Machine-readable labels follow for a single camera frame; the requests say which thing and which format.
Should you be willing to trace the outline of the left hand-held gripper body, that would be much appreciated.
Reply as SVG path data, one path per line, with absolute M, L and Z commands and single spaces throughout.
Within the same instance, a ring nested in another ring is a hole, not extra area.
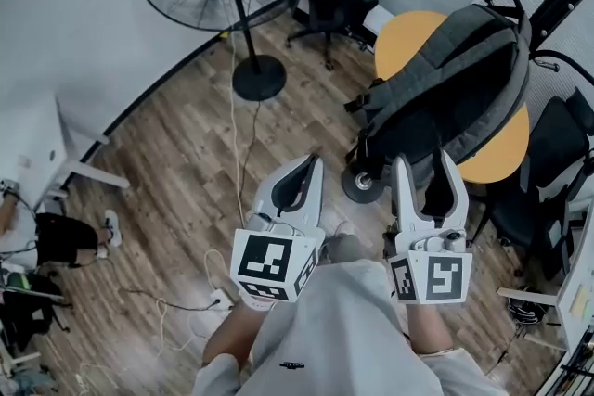
M 230 276 L 252 298 L 295 302 L 314 272 L 323 229 L 253 214 L 234 235 Z

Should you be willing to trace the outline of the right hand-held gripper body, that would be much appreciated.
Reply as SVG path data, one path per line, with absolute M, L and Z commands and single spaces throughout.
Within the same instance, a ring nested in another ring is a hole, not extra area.
M 399 302 L 408 304 L 461 303 L 466 300 L 472 255 L 466 250 L 462 226 L 413 220 L 389 226 L 384 258 Z

